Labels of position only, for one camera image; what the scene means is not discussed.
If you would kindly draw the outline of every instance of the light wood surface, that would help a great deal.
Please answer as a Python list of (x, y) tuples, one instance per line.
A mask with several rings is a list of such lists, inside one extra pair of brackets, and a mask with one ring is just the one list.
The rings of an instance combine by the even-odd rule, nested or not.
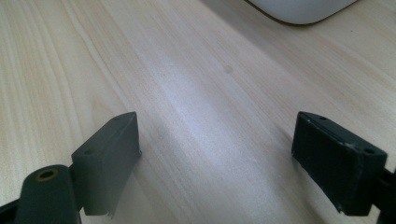
[(0, 1), (0, 204), (110, 118), (138, 115), (143, 158), (112, 221), (375, 223), (345, 217), (291, 158), (298, 111), (396, 165), (396, 2), (307, 26), (243, 0)]

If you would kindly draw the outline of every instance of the wood grain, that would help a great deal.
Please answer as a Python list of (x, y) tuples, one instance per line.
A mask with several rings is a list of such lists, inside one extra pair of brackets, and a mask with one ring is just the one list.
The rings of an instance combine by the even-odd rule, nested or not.
[(396, 164), (396, 3), (292, 26), (242, 0), (0, 2), (0, 204), (108, 119), (136, 111), (144, 153), (115, 219), (375, 223), (337, 214), (291, 158), (298, 111)]

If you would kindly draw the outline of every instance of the white object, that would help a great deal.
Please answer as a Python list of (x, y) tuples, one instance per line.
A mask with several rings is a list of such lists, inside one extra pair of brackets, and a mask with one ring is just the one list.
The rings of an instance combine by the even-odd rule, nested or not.
[(250, 0), (281, 21), (308, 24), (321, 21), (357, 0)]

